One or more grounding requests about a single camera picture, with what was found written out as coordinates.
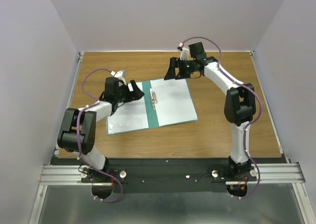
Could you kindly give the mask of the white paper sheet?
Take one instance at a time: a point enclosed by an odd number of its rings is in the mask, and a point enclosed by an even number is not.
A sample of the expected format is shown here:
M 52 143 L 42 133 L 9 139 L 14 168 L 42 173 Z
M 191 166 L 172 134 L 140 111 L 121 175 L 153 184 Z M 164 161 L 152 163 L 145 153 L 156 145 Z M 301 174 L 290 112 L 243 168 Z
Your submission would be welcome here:
M 107 135 L 138 131 L 148 127 L 145 97 L 124 104 L 114 115 L 107 117 Z
M 186 80 L 151 80 L 151 89 L 160 127 L 198 120 Z

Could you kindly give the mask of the teal paper folder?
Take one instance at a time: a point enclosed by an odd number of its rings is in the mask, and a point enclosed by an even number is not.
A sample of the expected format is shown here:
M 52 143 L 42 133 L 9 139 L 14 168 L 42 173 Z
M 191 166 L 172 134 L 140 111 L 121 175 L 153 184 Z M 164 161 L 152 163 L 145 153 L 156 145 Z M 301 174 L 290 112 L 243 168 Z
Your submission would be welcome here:
M 144 81 L 144 82 L 137 82 L 136 84 L 140 88 L 140 90 L 144 92 L 145 94 L 144 95 L 145 105 L 146 105 L 148 125 L 149 125 L 147 129 L 159 128 L 160 126 L 158 125 L 157 114 L 156 114 L 156 111 L 152 108 L 152 103 L 151 103 L 151 96 L 150 96 L 151 80 Z

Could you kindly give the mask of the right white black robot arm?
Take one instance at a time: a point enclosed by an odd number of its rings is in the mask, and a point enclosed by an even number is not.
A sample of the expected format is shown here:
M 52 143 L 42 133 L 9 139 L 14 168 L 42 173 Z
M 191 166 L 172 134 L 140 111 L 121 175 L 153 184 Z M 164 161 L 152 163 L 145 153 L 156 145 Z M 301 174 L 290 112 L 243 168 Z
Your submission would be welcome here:
M 164 79 L 189 79 L 194 72 L 199 72 L 225 94 L 224 115 L 231 124 L 232 150 L 223 171 L 227 179 L 239 180 L 251 170 L 248 150 L 250 122 L 256 113 L 254 87 L 233 77 L 216 58 L 208 57 L 201 42 L 188 47 L 179 43 L 177 49 L 180 56 L 170 59 Z

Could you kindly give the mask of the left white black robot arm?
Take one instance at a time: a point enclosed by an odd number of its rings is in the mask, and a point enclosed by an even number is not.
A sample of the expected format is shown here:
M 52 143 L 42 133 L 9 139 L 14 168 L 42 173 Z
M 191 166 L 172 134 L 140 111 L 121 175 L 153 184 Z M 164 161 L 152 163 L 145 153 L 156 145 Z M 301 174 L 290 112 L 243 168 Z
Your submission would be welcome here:
M 138 101 L 144 95 L 134 80 L 127 84 L 116 77 L 106 78 L 104 91 L 92 105 L 65 110 L 57 138 L 58 147 L 75 154 L 97 181 L 114 179 L 108 158 L 95 146 L 96 124 L 114 115 L 120 106 Z

